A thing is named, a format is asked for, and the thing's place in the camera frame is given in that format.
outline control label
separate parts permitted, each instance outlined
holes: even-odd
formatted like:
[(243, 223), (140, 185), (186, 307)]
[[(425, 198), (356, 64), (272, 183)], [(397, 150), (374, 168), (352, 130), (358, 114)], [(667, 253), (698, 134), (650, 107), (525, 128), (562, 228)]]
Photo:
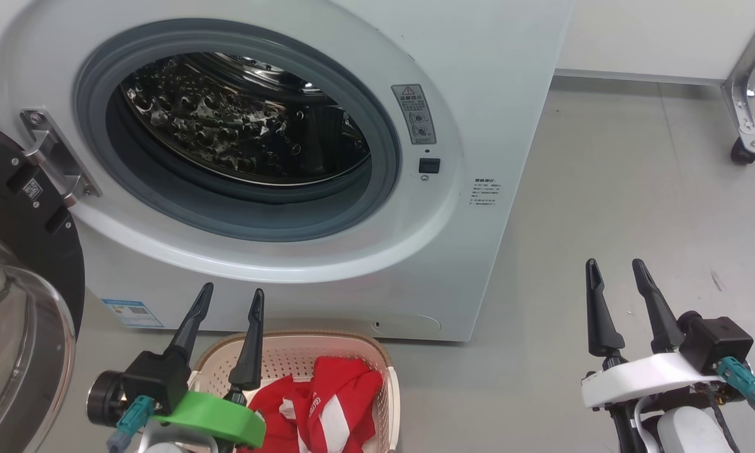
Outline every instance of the control label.
[(433, 129), (433, 120), (430, 119), (430, 110), (423, 93), (423, 87), (419, 85), (394, 85), (391, 87), (394, 97), (400, 103), (403, 116), (406, 117), (408, 134), (411, 143), (424, 145), (436, 143), (436, 132)]
[(475, 178), (470, 192), (470, 206), (495, 206), (500, 193), (501, 184), (495, 179)]
[(148, 327), (155, 329), (162, 327), (153, 313), (148, 311), (142, 302), (137, 301), (116, 301), (114, 299), (101, 299), (105, 306), (109, 307), (118, 319), (127, 327)]

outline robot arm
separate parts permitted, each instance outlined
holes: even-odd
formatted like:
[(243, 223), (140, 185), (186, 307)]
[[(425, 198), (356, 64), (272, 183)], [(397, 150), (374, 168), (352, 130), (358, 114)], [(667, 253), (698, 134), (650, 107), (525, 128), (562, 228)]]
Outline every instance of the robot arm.
[[(588, 350), (602, 371), (582, 379), (584, 405), (615, 422), (621, 453), (738, 453), (719, 405), (747, 399), (755, 409), (755, 377), (744, 365), (752, 338), (731, 319), (687, 312), (677, 322), (642, 260), (632, 262), (646, 301), (654, 355), (629, 362), (616, 332), (596, 260), (588, 260)], [(712, 407), (718, 424), (702, 409)], [(649, 418), (647, 413), (657, 413)]]
[(144, 350), (125, 372), (103, 372), (90, 388), (90, 422), (116, 428), (106, 443), (109, 453), (124, 453), (141, 429), (139, 453), (182, 451), (174, 442), (203, 445), (212, 453), (262, 447), (266, 423), (246, 407), (242, 391), (260, 387), (263, 290), (254, 294), (249, 332), (229, 374), (229, 393), (219, 398), (188, 390), (191, 352), (212, 297), (213, 284), (205, 284), (164, 353)]

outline white wall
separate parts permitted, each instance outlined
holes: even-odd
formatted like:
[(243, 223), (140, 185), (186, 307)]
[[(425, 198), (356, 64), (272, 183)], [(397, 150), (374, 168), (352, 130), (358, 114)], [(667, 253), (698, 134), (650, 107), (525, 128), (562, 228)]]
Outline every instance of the white wall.
[(558, 74), (722, 81), (754, 32), (755, 0), (576, 0)]

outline caster wheel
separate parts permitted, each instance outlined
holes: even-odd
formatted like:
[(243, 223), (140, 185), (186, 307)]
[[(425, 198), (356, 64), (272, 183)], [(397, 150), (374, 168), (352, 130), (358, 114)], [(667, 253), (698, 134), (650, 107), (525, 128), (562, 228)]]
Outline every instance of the caster wheel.
[(737, 164), (751, 164), (755, 161), (755, 153), (748, 151), (744, 146), (744, 142), (738, 137), (738, 140), (732, 144), (730, 159)]

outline door hinge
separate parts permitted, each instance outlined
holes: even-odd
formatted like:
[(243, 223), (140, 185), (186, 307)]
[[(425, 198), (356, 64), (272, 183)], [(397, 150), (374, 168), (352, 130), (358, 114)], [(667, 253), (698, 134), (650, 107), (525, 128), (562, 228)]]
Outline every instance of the door hinge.
[(101, 190), (50, 114), (43, 109), (23, 109), (20, 118), (33, 140), (33, 145), (24, 149), (25, 156), (43, 169), (64, 198), (65, 206), (73, 206), (81, 197), (101, 197)]

